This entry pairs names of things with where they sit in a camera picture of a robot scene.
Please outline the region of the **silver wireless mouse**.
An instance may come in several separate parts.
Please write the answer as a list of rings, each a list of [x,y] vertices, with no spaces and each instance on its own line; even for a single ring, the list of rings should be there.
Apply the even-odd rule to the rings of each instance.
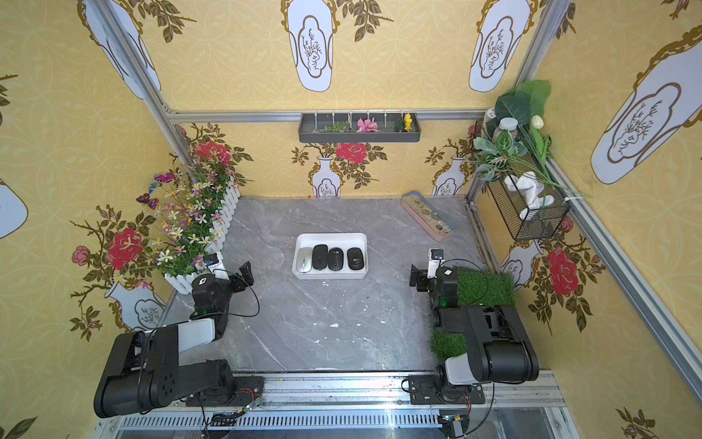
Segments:
[[[307,274],[313,268],[313,248],[301,247],[296,255],[295,270],[299,274]]]

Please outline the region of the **black rounded wireless mouse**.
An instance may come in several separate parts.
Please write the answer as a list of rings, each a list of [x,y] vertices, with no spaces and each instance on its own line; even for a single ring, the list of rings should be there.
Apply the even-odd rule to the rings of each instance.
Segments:
[[[347,250],[348,267],[352,271],[360,271],[365,268],[365,257],[359,247],[352,247]]]

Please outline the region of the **black ribbed small mouse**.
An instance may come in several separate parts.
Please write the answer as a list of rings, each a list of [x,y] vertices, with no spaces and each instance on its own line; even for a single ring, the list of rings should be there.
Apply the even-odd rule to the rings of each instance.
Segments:
[[[327,254],[327,267],[332,272],[339,272],[344,268],[345,254],[341,248],[331,248]]]

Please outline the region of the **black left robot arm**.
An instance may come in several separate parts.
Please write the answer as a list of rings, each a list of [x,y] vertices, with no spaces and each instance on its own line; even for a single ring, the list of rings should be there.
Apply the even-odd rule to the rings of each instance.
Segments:
[[[182,365],[180,355],[221,339],[228,325],[230,300],[254,285],[252,266],[239,272],[199,275],[191,284],[195,311],[189,320],[118,336],[99,381],[93,410],[98,417],[148,413],[176,400],[206,406],[258,402],[264,378],[235,377],[226,360],[205,360]]]

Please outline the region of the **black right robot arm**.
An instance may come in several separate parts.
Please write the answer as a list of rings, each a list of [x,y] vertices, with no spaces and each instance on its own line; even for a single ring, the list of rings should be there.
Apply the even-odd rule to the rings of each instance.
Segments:
[[[514,306],[508,274],[413,266],[409,285],[430,297],[438,387],[537,380],[539,359]]]

